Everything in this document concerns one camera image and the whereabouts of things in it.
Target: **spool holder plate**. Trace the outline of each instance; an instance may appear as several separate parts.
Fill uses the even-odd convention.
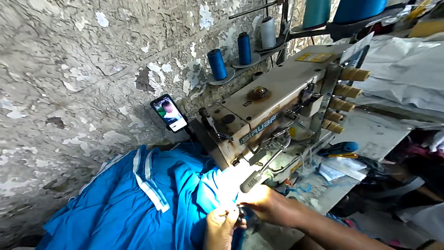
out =
[[[231,66],[233,66],[233,68],[237,68],[237,69],[241,69],[241,68],[246,68],[246,67],[250,67],[255,65],[256,63],[258,63],[261,60],[261,55],[258,53],[251,53],[251,62],[249,64],[246,65],[240,65],[239,63],[239,57],[233,60],[233,63]]]
[[[222,80],[216,80],[212,73],[207,75],[206,78],[208,80],[208,83],[211,85],[222,85],[230,81],[234,77],[236,70],[232,67],[225,67],[225,70],[226,70],[226,77]]]

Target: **white thread spool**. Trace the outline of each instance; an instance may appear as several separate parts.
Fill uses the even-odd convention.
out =
[[[263,75],[264,73],[262,71],[258,71],[256,73],[253,74],[253,81],[258,79],[261,75]]]
[[[264,18],[261,23],[262,49],[276,46],[276,28],[274,27],[274,18],[269,16]]]

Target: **white stripe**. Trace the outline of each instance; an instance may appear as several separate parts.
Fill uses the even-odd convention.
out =
[[[152,151],[150,151],[148,153],[148,155],[147,155],[147,158],[145,160],[145,165],[147,164],[147,161],[149,161],[151,159],[151,152]],[[139,167],[139,163],[140,163],[140,148],[137,149],[136,156],[133,159],[133,173],[134,173],[134,175],[136,177],[137,184],[139,185],[140,189],[143,192],[145,192],[145,194],[148,196],[148,198],[153,202],[153,204],[156,207],[157,211],[159,211],[159,210],[161,210],[162,212],[168,211],[170,206],[168,204],[163,206],[161,204],[161,202],[160,202],[160,199],[157,197],[156,193],[145,182],[142,181],[140,176],[138,176],[136,174],[137,168]]]
[[[115,163],[119,162],[121,159],[125,158],[125,156],[127,156],[129,153],[131,153],[132,151],[128,152],[127,154],[125,154],[123,157],[121,154],[119,154],[118,156],[116,156],[108,165],[106,165],[105,167],[100,168],[99,172],[90,180],[90,182],[86,185],[84,185],[80,191],[79,194],[82,193],[82,191],[89,186],[101,173],[105,172],[105,170],[107,170],[108,168],[110,168],[111,166],[113,166]]]
[[[150,151],[150,153],[147,155],[147,158],[145,160],[145,179],[149,180],[151,179],[151,153],[153,151]]]

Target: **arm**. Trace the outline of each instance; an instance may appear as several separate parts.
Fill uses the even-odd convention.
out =
[[[241,197],[266,222],[298,229],[326,250],[392,250],[383,243],[343,226],[290,200],[265,185],[256,185]]]

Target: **screwdriver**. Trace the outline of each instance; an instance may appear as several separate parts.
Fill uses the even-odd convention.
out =
[[[317,155],[327,157],[331,154],[351,153],[358,150],[358,144],[354,141],[343,141],[332,145],[327,149],[321,149]]]

